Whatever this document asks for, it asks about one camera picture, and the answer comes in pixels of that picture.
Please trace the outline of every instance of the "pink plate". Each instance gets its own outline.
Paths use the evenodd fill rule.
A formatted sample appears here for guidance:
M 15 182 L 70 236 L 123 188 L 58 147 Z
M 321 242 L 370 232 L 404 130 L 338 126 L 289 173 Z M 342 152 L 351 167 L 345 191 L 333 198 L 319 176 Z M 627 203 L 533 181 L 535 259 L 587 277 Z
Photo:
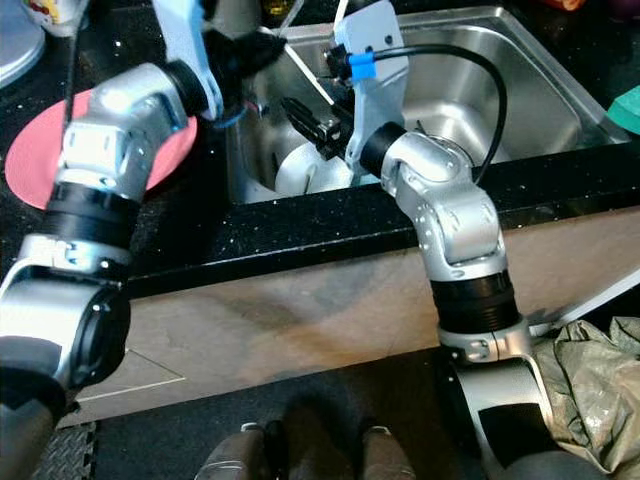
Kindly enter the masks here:
M 73 116 L 87 112 L 91 90 L 78 93 Z M 64 102 L 58 102 L 34 118 L 16 137 L 5 162 L 5 176 L 11 191 L 23 202 L 44 209 L 53 190 L 60 156 Z M 147 190 L 173 172 L 191 150 L 198 122 L 189 118 L 187 128 L 173 134 L 158 150 Z

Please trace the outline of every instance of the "blue tape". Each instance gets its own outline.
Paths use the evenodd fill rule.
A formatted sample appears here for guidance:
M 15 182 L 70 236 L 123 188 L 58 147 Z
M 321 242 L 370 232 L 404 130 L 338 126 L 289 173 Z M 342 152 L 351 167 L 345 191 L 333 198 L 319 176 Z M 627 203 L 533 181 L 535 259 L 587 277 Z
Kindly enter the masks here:
M 349 56 L 351 65 L 351 80 L 357 83 L 365 78 L 376 78 L 376 64 L 373 52 Z
M 247 113 L 247 107 L 243 106 L 238 113 L 232 114 L 230 117 L 222 117 L 213 122 L 213 128 L 227 128 L 240 120 Z

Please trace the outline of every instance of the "black cable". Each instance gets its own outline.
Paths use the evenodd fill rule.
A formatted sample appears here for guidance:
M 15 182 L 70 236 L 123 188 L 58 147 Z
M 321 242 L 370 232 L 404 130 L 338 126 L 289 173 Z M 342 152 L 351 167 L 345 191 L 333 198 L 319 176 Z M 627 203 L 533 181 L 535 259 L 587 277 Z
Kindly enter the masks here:
M 478 172 L 478 176 L 475 180 L 475 183 L 478 184 L 480 183 L 480 180 L 482 179 L 484 174 L 487 172 L 489 165 L 491 165 L 491 161 L 498 151 L 500 141 L 502 140 L 502 133 L 504 132 L 504 127 L 507 121 L 507 87 L 504 83 L 502 75 L 500 75 L 500 72 L 498 71 L 496 66 L 482 55 L 472 52 L 471 50 L 467 50 L 466 48 L 437 43 L 411 45 L 408 47 L 397 47 L 389 48 L 386 50 L 379 50 L 377 52 L 373 52 L 373 59 L 374 61 L 379 61 L 396 57 L 434 54 L 453 55 L 456 57 L 464 58 L 465 60 L 469 60 L 470 62 L 473 62 L 476 65 L 482 67 L 489 75 L 491 75 L 491 78 L 496 84 L 496 88 L 498 90 L 498 119 L 496 121 L 496 128 L 491 140 L 491 145 L 489 146 L 487 155 L 482 162 L 480 171 Z
M 76 18 L 76 24 L 73 26 L 73 34 L 69 43 L 69 64 L 67 66 L 67 83 L 64 92 L 64 120 L 62 124 L 62 138 L 64 142 L 64 132 L 66 132 L 69 123 L 73 117 L 73 101 L 74 90 L 76 83 L 77 64 L 78 64 L 78 39 L 80 37 L 80 31 L 82 30 L 82 24 L 84 18 L 87 15 L 91 0 L 81 0 L 78 5 L 78 12 L 80 14 Z

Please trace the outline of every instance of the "sink basin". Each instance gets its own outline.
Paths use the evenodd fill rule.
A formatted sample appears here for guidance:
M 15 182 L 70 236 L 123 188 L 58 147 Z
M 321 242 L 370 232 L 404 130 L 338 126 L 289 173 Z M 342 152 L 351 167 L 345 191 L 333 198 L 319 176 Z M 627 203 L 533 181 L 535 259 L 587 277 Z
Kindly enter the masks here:
M 587 91 L 505 9 L 474 7 L 401 15 L 399 23 L 405 45 L 456 45 L 496 65 L 507 85 L 509 106 L 494 162 L 629 141 Z M 331 24 L 309 25 L 291 28 L 287 35 L 320 78 L 329 75 L 323 52 L 331 30 Z M 410 63 L 406 128 L 420 125 L 428 134 L 452 140 L 475 164 L 480 163 L 497 115 L 491 77 L 475 64 L 451 56 L 412 57 Z M 282 197 L 274 191 L 278 167 L 306 142 L 287 120 L 282 98 L 304 102 L 321 120 L 331 117 L 326 101 L 287 56 L 256 76 L 250 88 L 258 108 L 227 133 L 229 191 L 236 203 Z

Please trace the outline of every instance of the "person's foot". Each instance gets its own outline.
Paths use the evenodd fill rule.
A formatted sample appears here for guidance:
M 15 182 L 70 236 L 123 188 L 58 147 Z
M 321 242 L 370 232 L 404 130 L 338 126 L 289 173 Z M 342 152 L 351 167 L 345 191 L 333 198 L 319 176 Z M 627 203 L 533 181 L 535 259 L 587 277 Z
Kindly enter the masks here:
M 244 424 L 211 452 L 195 480 L 271 480 L 264 436 L 258 424 Z
M 370 426 L 362 446 L 362 480 L 415 480 L 409 459 L 387 427 Z

